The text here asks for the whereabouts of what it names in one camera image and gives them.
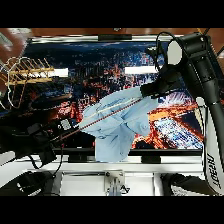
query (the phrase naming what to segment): blue garment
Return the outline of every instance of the blue garment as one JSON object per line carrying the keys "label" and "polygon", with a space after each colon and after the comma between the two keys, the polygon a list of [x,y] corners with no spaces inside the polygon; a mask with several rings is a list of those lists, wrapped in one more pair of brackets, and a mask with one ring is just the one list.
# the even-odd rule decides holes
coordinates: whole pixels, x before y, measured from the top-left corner
{"label": "blue garment", "polygon": [[[115,110],[123,108],[131,102],[116,106],[100,112],[89,119],[85,119],[97,111],[115,104],[125,103],[132,98],[134,101],[142,98],[139,86],[117,91],[104,97],[99,103],[89,106],[84,110],[83,121],[79,123],[79,127],[81,128]],[[99,162],[119,162],[125,159],[129,154],[135,134],[143,136],[149,134],[150,125],[147,113],[154,110],[157,106],[157,99],[145,97],[133,106],[83,129],[83,132],[96,137],[96,160]]]}

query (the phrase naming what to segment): light blue cloth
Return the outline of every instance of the light blue cloth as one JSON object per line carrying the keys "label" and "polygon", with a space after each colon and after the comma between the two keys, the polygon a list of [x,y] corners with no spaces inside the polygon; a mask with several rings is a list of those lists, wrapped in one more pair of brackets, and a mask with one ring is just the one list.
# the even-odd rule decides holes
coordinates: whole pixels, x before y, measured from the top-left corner
{"label": "light blue cloth", "polygon": [[[83,121],[79,128],[102,118],[111,112],[123,108],[131,102],[116,106],[109,110],[100,112],[89,119],[85,119],[97,111],[111,107],[115,104],[124,103],[132,99],[142,98],[140,86],[114,92],[93,106],[87,107],[83,112]],[[95,157],[99,162],[119,162],[125,159],[131,149],[135,134],[147,136],[150,132],[150,125],[147,113],[158,106],[157,99],[145,97],[133,106],[124,109],[90,127],[82,130],[96,137]]]}

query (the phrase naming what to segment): folded shirt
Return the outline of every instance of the folded shirt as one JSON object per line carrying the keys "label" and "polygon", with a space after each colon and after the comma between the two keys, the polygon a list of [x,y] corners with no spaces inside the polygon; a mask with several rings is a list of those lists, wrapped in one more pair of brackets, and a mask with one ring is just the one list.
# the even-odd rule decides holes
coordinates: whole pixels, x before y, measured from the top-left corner
{"label": "folded shirt", "polygon": [[142,136],[149,134],[150,125],[147,113],[158,106],[158,99],[142,98],[140,86],[137,86],[114,92],[101,99],[99,103],[84,110],[83,120],[79,123],[79,128],[138,99],[142,100],[82,130],[82,132],[96,137],[95,157],[97,161],[119,162],[128,156],[135,134]]}

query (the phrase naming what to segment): cityscape image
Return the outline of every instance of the cityscape image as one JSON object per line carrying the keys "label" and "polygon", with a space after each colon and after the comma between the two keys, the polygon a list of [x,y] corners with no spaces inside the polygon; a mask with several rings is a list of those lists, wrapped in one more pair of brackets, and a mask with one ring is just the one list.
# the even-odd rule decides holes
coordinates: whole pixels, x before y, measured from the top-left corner
{"label": "cityscape image", "polygon": [[[166,50],[168,42],[162,42]],[[53,77],[52,82],[27,84],[21,108],[0,112],[0,124],[11,124],[24,130],[33,123],[46,124],[54,119],[71,118],[74,125],[82,121],[84,109],[115,91],[140,86],[157,79],[156,71],[148,74],[126,74],[125,68],[153,67],[145,49],[155,42],[75,42],[30,44],[24,56],[46,58],[55,69],[68,68],[68,77]],[[159,55],[158,63],[164,64]],[[19,99],[21,89],[15,93]],[[7,105],[7,94],[2,102]],[[150,133],[138,134],[132,149],[202,149],[203,134],[200,113],[184,84],[176,92],[161,97],[159,106],[149,111]],[[65,141],[67,148],[93,148],[95,138],[80,132]]]}

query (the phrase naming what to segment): city night print mat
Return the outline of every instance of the city night print mat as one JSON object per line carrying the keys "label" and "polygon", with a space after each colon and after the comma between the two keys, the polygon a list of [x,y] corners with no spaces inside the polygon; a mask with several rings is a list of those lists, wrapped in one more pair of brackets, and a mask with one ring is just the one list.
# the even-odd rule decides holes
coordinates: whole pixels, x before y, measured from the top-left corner
{"label": "city night print mat", "polygon": [[[162,45],[166,50],[168,42]],[[36,122],[46,124],[66,117],[79,123],[83,110],[104,96],[157,78],[156,73],[125,74],[125,67],[154,66],[144,53],[150,46],[155,46],[155,42],[30,44],[24,56],[46,58],[55,69],[68,68],[68,77],[27,85],[21,108],[16,115],[0,113],[2,122],[6,120],[24,130]],[[160,98],[159,107],[148,114],[150,134],[136,135],[132,148],[202,149],[202,122],[196,108],[184,84],[178,91]],[[65,147],[94,147],[94,137],[80,132],[68,138]]]}

